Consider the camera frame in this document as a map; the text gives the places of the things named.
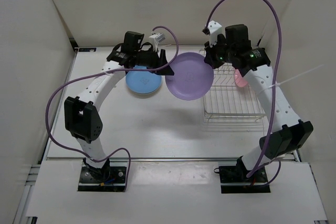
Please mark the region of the blue plate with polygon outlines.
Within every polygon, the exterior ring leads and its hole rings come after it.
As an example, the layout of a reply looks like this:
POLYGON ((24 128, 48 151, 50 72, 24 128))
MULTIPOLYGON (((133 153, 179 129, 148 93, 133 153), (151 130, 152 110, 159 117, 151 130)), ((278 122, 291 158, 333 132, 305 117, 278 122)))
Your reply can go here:
POLYGON ((162 77, 149 71, 129 71, 125 76, 127 87, 137 94, 155 92, 162 84, 162 77))

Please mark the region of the purple plate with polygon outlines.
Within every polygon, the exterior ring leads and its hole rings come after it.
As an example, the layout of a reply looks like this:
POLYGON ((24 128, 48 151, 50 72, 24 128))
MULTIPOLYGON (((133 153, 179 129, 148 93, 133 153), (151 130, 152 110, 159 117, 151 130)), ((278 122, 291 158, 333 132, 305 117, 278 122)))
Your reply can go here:
POLYGON ((173 76, 166 76, 165 83, 176 98, 192 101, 202 98, 214 80, 212 67, 204 62, 205 57, 195 52, 185 52, 170 64, 173 76))

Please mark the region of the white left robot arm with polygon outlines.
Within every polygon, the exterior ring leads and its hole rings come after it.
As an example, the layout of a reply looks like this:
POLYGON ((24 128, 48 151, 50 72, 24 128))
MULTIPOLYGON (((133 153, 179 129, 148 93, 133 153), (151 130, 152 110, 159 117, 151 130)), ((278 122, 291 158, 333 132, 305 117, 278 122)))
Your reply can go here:
POLYGON ((134 72, 135 66, 143 66, 145 72, 158 76, 174 75, 165 50, 158 49, 164 35, 152 33, 148 42, 143 42, 143 38, 144 34, 126 32, 124 41, 107 56, 102 74, 79 95, 64 102, 65 128, 87 154, 84 164, 98 182, 105 182, 110 176, 109 160, 99 139, 103 128, 99 110, 107 95, 128 73, 134 72))

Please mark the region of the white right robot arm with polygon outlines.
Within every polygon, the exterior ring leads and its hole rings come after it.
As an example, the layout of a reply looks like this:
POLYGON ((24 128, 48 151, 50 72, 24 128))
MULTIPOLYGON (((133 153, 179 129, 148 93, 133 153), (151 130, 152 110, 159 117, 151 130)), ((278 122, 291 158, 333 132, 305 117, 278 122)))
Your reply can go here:
POLYGON ((229 63, 238 70, 253 89, 269 122, 267 135, 260 138, 259 145, 237 160, 236 177, 247 182, 262 166, 299 149, 312 133, 313 126, 300 118, 277 85, 275 68, 265 49, 252 48, 247 26, 238 24, 223 28, 212 20, 203 32, 209 35, 205 43, 205 63, 213 69, 229 63))

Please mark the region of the pink plate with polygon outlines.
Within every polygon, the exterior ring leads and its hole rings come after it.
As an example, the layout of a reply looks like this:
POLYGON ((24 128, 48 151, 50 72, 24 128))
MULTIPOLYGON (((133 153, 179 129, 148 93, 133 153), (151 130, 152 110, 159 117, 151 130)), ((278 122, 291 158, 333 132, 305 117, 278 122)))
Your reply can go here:
POLYGON ((248 82, 241 76, 238 69, 235 70, 234 80, 235 85, 239 88, 243 88, 248 85, 248 82))

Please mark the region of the white zip tie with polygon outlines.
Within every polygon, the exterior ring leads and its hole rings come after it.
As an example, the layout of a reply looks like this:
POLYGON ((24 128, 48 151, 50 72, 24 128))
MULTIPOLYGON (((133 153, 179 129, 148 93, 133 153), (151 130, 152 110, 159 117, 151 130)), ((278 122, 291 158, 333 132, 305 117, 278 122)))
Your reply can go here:
POLYGON ((287 82, 289 82, 289 81, 292 81, 292 80, 294 80, 294 79, 296 79, 296 78, 299 78, 299 77, 301 77, 301 76, 304 76, 304 75, 306 75, 306 74, 309 74, 309 73, 311 73, 311 72, 313 72, 313 71, 315 71, 315 70, 317 70, 317 69, 319 69, 319 68, 322 68, 322 67, 324 67, 324 64, 318 65, 318 66, 316 66, 316 67, 314 67, 314 68, 311 68, 311 69, 309 69, 309 70, 307 70, 307 71, 304 71, 304 72, 302 72, 302 73, 300 73, 300 74, 297 74, 296 76, 293 76, 293 77, 291 77, 291 78, 289 78, 289 79, 287 79, 287 80, 284 80, 284 81, 282 81, 282 82, 276 82, 275 84, 272 84, 272 85, 270 85, 269 87, 267 87, 266 90, 271 89, 271 88, 273 88, 273 87, 279 87, 279 86, 281 86, 282 84, 285 84, 285 83, 287 83, 287 82))

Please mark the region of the black XDOF label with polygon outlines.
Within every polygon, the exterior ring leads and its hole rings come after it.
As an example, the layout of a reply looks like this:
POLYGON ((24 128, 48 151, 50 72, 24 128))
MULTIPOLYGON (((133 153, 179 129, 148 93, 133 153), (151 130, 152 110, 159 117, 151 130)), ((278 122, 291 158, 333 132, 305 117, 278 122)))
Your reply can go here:
POLYGON ((96 48, 79 48, 79 52, 96 52, 96 48))

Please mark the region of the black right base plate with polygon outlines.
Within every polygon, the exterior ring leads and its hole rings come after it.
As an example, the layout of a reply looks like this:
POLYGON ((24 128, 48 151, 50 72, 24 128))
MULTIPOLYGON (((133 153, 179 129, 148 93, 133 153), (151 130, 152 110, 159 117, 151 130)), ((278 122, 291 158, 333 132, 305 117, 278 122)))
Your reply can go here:
POLYGON ((220 178, 222 194, 263 194, 270 193, 265 168, 256 171, 251 178, 242 178, 236 166, 219 166, 217 174, 220 178))

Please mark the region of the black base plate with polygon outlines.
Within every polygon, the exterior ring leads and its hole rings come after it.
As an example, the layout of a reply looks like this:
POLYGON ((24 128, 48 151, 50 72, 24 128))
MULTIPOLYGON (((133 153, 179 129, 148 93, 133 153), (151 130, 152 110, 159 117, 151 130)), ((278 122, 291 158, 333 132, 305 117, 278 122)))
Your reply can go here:
POLYGON ((123 162, 110 161, 104 165, 103 173, 93 171, 84 163, 78 180, 77 191, 81 192, 125 192, 128 165, 123 162))
POLYGON ((220 178, 222 194, 263 194, 270 193, 265 168, 256 171, 251 178, 242 178, 236 166, 219 166, 217 174, 220 178))

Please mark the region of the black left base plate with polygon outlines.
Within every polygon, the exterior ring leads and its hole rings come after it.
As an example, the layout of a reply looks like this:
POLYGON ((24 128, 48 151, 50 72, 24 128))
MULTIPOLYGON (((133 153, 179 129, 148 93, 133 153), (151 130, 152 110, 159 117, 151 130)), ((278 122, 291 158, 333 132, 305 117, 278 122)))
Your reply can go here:
POLYGON ((77 191, 81 192, 125 192, 128 165, 123 162, 110 161, 104 165, 103 173, 93 171, 84 163, 78 180, 77 191))

